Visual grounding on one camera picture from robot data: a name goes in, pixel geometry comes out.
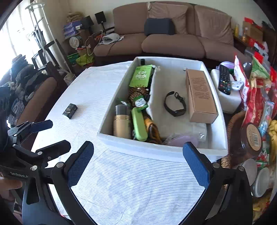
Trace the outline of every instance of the black watch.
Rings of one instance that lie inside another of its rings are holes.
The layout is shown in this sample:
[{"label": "black watch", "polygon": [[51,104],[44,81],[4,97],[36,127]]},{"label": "black watch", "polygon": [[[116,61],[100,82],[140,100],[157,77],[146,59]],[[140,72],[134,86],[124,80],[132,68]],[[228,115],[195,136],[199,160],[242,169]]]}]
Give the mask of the black watch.
[{"label": "black watch", "polygon": [[[169,92],[169,93],[166,95],[165,100],[166,100],[166,98],[167,98],[168,96],[170,96],[170,95],[172,95],[172,94],[174,94],[174,91]],[[176,116],[184,115],[185,112],[186,112],[186,103],[185,103],[185,99],[182,98],[182,97],[178,94],[178,92],[175,92],[174,96],[175,96],[175,98],[177,98],[177,99],[182,103],[182,105],[183,105],[184,108],[183,108],[183,109],[178,109],[178,110],[176,110],[176,111],[173,111],[173,110],[171,110],[171,109],[166,105],[166,103],[165,103],[165,101],[164,101],[163,105],[164,105],[165,109],[166,109],[172,116],[175,116],[175,117],[176,117]]]}]

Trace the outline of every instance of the white pole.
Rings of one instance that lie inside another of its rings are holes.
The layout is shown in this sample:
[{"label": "white pole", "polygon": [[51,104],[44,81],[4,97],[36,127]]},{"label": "white pole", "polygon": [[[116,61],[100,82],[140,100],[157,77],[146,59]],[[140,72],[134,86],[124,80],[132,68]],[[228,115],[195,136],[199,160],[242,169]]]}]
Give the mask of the white pole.
[{"label": "white pole", "polygon": [[40,31],[40,28],[39,28],[39,24],[38,24],[37,18],[36,18],[35,13],[34,13],[34,8],[33,8],[32,5],[29,5],[29,6],[26,7],[26,8],[28,8],[28,10],[29,10],[30,17],[31,17],[31,20],[32,20],[34,29],[35,29],[35,31],[36,31],[36,27],[35,27],[35,24],[34,24],[34,21],[33,21],[31,12],[32,12],[33,15],[34,15],[34,19],[35,19],[35,22],[36,22],[37,28],[38,28],[39,37],[37,36],[36,32],[35,32],[35,35],[36,35],[37,40],[38,40],[38,42],[39,42],[39,44],[40,44],[40,46],[41,46],[41,48],[42,48],[42,51],[43,51],[44,55],[48,58],[48,61],[51,61],[50,57],[48,56],[48,54],[47,54],[47,52],[45,51],[44,46],[43,46],[43,44],[42,44],[42,38],[41,38],[41,37],[42,37],[42,34],[41,34],[41,31]]},{"label": "white pole", "polygon": [[47,18],[46,18],[45,12],[44,12],[44,5],[42,5],[42,11],[43,11],[43,15],[44,15],[44,18],[45,18],[47,27],[48,27],[48,29],[49,29],[49,32],[50,32],[50,34],[51,34],[51,36],[52,36],[52,38],[53,38],[55,44],[56,44],[57,47],[58,47],[58,50],[59,50],[59,52],[60,52],[60,54],[61,54],[61,56],[62,56],[62,58],[63,58],[63,62],[64,62],[64,64],[67,66],[69,72],[72,73],[72,71],[70,70],[69,66],[67,65],[67,62],[65,61],[65,58],[64,58],[64,56],[63,56],[63,54],[62,54],[62,52],[61,52],[61,50],[60,50],[60,48],[59,48],[59,46],[58,46],[58,43],[56,42],[56,39],[54,38],[54,35],[53,35],[53,33],[52,33],[51,29],[50,29],[50,26],[49,26],[49,24],[48,24],[48,20],[47,20]]},{"label": "white pole", "polygon": [[62,54],[62,52],[61,52],[61,50],[60,50],[58,44],[57,44],[57,42],[56,42],[56,39],[55,39],[54,36],[53,36],[53,33],[52,33],[51,29],[50,29],[50,26],[49,26],[49,24],[48,24],[48,21],[47,21],[45,12],[44,12],[44,5],[45,5],[45,3],[34,3],[34,2],[33,2],[33,3],[31,3],[30,5],[28,5],[25,9],[28,9],[28,10],[29,10],[30,16],[31,16],[31,11],[33,12],[33,15],[34,15],[34,18],[35,18],[37,27],[38,27],[39,36],[40,36],[40,40],[38,39],[38,41],[39,41],[39,43],[40,43],[40,45],[41,45],[41,47],[42,47],[42,50],[43,50],[44,54],[47,56],[48,60],[51,61],[51,60],[49,59],[49,56],[48,56],[47,52],[46,52],[45,49],[44,49],[44,46],[42,46],[42,43],[41,43],[41,42],[42,42],[42,39],[41,39],[41,32],[40,32],[39,25],[38,25],[38,22],[37,22],[37,18],[35,17],[34,8],[33,8],[33,6],[35,6],[35,5],[37,5],[38,8],[41,8],[41,9],[42,9],[42,12],[43,12],[43,15],[44,15],[44,19],[45,19],[45,21],[46,21],[46,24],[47,24],[47,27],[48,27],[48,29],[49,29],[49,32],[50,32],[50,34],[51,34],[51,36],[52,36],[52,38],[53,38],[53,40],[54,40],[54,42],[55,42],[55,44],[56,44],[58,50],[59,50],[59,53],[61,54],[61,57],[62,57],[63,60],[64,60],[64,64],[67,66],[69,72],[72,73],[72,71],[70,70],[70,68],[69,68],[69,66],[68,66],[68,64],[67,64],[67,62],[66,62],[66,60],[65,60],[65,58],[64,58],[64,56],[63,56],[63,54]]}]

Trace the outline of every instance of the remote control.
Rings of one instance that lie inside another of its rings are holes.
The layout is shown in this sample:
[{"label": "remote control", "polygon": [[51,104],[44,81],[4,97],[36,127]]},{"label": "remote control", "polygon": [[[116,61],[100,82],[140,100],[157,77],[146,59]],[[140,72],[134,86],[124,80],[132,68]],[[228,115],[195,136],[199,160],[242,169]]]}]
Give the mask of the remote control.
[{"label": "remote control", "polygon": [[230,73],[229,69],[225,66],[219,65],[219,83],[218,90],[223,92],[224,94],[231,94],[231,86],[230,86]]},{"label": "remote control", "polygon": [[239,91],[241,87],[243,86],[242,81],[231,81],[231,89],[235,91]]}]

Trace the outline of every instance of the white tablecloth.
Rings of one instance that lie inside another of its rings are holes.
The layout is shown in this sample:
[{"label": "white tablecloth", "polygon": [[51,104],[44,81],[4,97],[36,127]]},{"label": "white tablecloth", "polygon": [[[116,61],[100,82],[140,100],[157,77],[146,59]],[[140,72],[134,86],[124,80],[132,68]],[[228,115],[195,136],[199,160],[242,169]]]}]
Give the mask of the white tablecloth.
[{"label": "white tablecloth", "polygon": [[[67,88],[47,119],[53,127],[39,132],[32,151],[61,140],[71,144],[69,153],[50,161],[63,161],[88,140],[94,155],[74,194],[99,225],[178,224],[191,210],[204,188],[187,163],[140,158],[114,152],[97,137],[105,111],[131,62],[90,67]],[[69,120],[62,113],[78,106]],[[52,195],[62,215],[67,215],[53,185]]]}]

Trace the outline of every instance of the beige pillow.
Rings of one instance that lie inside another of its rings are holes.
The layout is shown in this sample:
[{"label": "beige pillow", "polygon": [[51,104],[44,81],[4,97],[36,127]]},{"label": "beige pillow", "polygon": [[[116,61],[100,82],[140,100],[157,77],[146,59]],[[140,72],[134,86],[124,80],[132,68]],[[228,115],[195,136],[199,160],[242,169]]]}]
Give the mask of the beige pillow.
[{"label": "beige pillow", "polygon": [[202,6],[195,6],[201,37],[234,45],[231,16]]},{"label": "beige pillow", "polygon": [[187,34],[187,9],[188,6],[151,2],[148,5],[148,17],[157,19],[170,18],[175,25],[175,33]]}]

